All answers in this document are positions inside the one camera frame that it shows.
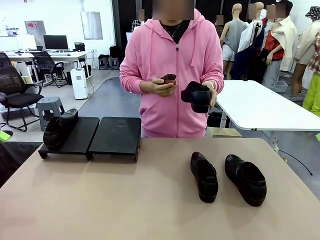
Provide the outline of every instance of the person's left hand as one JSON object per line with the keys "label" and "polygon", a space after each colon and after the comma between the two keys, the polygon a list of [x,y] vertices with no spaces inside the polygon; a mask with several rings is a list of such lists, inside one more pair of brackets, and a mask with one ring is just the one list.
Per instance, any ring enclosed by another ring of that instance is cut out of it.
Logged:
{"label": "person's left hand", "polygon": [[273,53],[269,53],[268,56],[266,57],[266,62],[265,64],[269,65],[272,61],[272,58],[273,58],[274,54]]}
{"label": "person's left hand", "polygon": [[212,109],[217,101],[218,92],[215,90],[215,84],[212,81],[205,81],[202,85],[207,86],[210,89],[211,101],[210,108]]}

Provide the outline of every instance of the gray pants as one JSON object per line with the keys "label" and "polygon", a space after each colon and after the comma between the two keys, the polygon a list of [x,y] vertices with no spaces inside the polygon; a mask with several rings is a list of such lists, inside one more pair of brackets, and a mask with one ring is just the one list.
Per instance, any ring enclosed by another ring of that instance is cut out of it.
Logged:
{"label": "gray pants", "polygon": [[272,61],[265,70],[261,84],[273,90],[280,76],[281,60]]}

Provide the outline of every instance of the necklace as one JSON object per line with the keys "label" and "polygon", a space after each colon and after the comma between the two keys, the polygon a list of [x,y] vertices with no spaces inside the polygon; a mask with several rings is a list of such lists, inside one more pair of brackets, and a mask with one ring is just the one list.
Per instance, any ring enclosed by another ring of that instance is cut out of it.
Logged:
{"label": "necklace", "polygon": [[178,28],[180,27],[180,25],[182,24],[183,21],[180,22],[180,24],[176,27],[175,31],[171,34],[168,29],[165,27],[165,25],[162,25],[163,28],[166,30],[166,32],[170,35],[170,37],[172,38],[172,40],[174,39],[174,35],[176,33],[176,31],[178,30]]}

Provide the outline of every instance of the beige jacket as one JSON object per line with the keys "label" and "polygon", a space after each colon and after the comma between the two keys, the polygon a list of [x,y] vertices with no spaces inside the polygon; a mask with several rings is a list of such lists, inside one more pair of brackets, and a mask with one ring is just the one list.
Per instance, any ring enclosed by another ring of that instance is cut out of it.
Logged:
{"label": "beige jacket", "polygon": [[316,20],[298,37],[298,46],[294,57],[300,60],[308,48],[313,45],[317,32],[320,32],[320,20]]}
{"label": "beige jacket", "polygon": [[297,29],[291,21],[290,16],[285,19],[275,22],[271,26],[271,35],[278,40],[281,47],[284,49],[284,56],[281,61],[280,70],[288,71],[288,67],[293,58],[293,46],[297,36]]}

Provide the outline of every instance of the desk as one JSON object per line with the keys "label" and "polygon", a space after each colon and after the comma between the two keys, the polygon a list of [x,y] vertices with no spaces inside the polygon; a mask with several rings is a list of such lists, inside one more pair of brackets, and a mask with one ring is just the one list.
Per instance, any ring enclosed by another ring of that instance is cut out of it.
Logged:
{"label": "desk", "polygon": [[242,130],[320,131],[318,116],[256,81],[225,80],[216,101],[223,110],[221,128],[228,115]]}
{"label": "desk", "polygon": [[[50,55],[50,56],[53,59],[53,61],[55,61],[55,62],[77,62],[78,64],[79,64],[79,59],[80,58],[85,58],[85,63],[86,63],[86,67],[87,67],[86,70],[87,70],[87,73],[89,73],[88,63],[87,63],[87,55],[86,55],[86,54],[89,54],[89,53],[91,53],[91,52],[90,51],[81,51],[81,52],[74,51],[74,52],[65,52],[65,55]],[[35,63],[34,63],[34,56],[31,53],[24,52],[24,53],[21,53],[21,55],[18,55],[18,54],[16,54],[16,55],[8,55],[8,57],[9,57],[9,59],[11,61],[14,61],[14,62],[18,62],[18,61],[21,61],[21,62],[30,61],[30,62],[32,62],[32,68],[33,68],[34,73],[35,73],[36,81],[39,82],[39,78],[38,78],[37,71],[36,71],[36,68],[35,68]]]}
{"label": "desk", "polygon": [[[190,170],[193,151],[217,170],[212,204],[199,199]],[[224,173],[228,154],[263,172],[268,189],[261,207],[249,206]],[[144,138],[137,163],[103,158],[42,160],[36,151],[0,189],[1,238],[319,239],[319,201],[262,139]]]}

